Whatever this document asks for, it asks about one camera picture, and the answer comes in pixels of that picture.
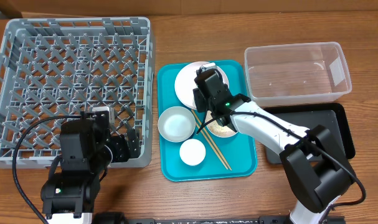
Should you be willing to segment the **pink bowl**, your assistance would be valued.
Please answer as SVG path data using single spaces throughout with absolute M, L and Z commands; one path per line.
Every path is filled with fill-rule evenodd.
M 221 126 L 217 123 L 217 121 L 213 121 L 207 125 L 207 129 L 214 135 L 219 138 L 230 138 L 235 136 L 237 133 L 231 130 L 227 126 Z

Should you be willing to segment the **pale green cup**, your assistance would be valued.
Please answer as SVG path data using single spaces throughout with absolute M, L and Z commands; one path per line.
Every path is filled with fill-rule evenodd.
M 188 139 L 182 143 L 179 156 L 186 165 L 197 166 L 205 159 L 206 148 L 200 140 Z

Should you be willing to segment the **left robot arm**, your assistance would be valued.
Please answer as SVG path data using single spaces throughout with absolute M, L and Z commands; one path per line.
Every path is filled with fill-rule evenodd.
M 61 155 L 50 167 L 41 189 L 48 223 L 91 223 L 100 182 L 113 162 L 139 156 L 139 134 L 111 135 L 109 120 L 75 119 L 61 126 Z

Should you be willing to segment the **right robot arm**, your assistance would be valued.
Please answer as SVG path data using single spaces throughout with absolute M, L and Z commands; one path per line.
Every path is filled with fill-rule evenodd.
M 345 153 L 322 125 L 313 129 L 288 123 L 243 94 L 232 95 L 220 72 L 200 68 L 194 79 L 194 101 L 221 126 L 246 134 L 278 154 L 297 203 L 290 223 L 324 223 L 340 206 L 337 199 L 359 179 Z

